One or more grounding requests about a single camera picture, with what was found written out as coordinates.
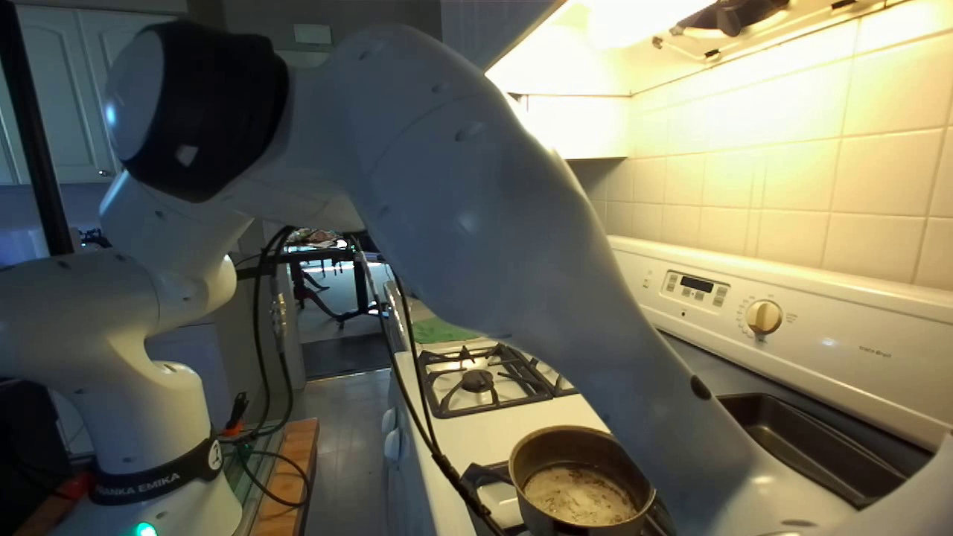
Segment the oven control panel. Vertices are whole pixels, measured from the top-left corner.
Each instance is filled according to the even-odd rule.
[[[722,307],[728,283],[687,270],[667,270],[663,292],[691,303]]]

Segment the kitchen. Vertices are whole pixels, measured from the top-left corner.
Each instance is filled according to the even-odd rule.
[[[573,157],[609,236],[859,273],[868,286],[937,288],[935,300],[943,300],[946,30],[946,6],[911,0],[713,69],[658,60],[661,72],[675,69],[658,90],[587,85],[627,109],[624,136],[608,136],[599,120],[612,114],[594,114],[590,127],[608,140],[573,148],[570,133],[582,127],[553,115],[550,142]],[[563,105],[520,93],[530,120],[535,105]]]

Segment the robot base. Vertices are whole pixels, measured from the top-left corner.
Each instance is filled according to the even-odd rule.
[[[57,536],[136,536],[154,528],[154,536],[231,536],[241,523],[241,502],[226,475],[186,483],[168,495],[125,507],[98,507],[82,501],[54,532]]]

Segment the metal pot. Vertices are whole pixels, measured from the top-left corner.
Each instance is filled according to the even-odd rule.
[[[527,501],[527,484],[541,471],[578,471],[599,474],[612,490],[624,490],[630,516],[612,523],[573,523],[559,511],[544,511]],[[599,428],[582,426],[550,426],[520,437],[509,453],[509,475],[517,495],[524,523],[532,536],[646,536],[661,532],[658,522],[649,519],[655,507],[652,483],[634,468],[623,447]]]

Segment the range hood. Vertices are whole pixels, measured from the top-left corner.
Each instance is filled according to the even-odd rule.
[[[687,60],[718,62],[895,3],[901,0],[718,0],[655,35],[652,45]]]

